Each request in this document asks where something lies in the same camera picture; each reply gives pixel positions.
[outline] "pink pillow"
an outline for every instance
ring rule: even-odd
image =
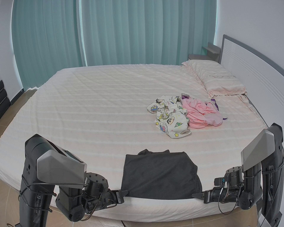
[[[209,98],[214,95],[247,94],[246,87],[218,62],[210,60],[188,60],[182,63],[192,69],[201,80]]]

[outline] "floor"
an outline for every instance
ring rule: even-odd
[[[3,134],[9,123],[13,120],[19,109],[28,101],[28,99],[36,92],[36,90],[26,91],[2,116],[0,119],[0,136]],[[19,222],[19,202],[18,191],[10,187],[0,180],[0,227],[7,227],[7,223],[15,225]],[[107,218],[99,218],[92,216],[88,221],[70,222],[60,211],[55,207],[51,207],[52,213],[48,214],[47,227],[256,227],[257,214],[256,206],[249,210],[241,210],[236,208],[231,214],[211,215],[201,218],[194,218],[184,221],[172,222],[130,222],[112,220]]]

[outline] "barcode label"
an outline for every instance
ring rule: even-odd
[[[117,196],[118,203],[121,203],[119,192],[116,192],[116,196]]]
[[[210,191],[208,192],[208,195],[207,195],[207,202],[209,203],[210,201]]]

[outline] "pink garment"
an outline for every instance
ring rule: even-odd
[[[223,117],[211,102],[202,102],[191,97],[182,100],[182,107],[187,109],[189,126],[200,129],[207,125],[218,126],[222,124]]]

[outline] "black garment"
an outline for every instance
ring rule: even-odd
[[[151,152],[125,157],[121,190],[146,199],[191,199],[201,193],[197,166],[185,152]]]

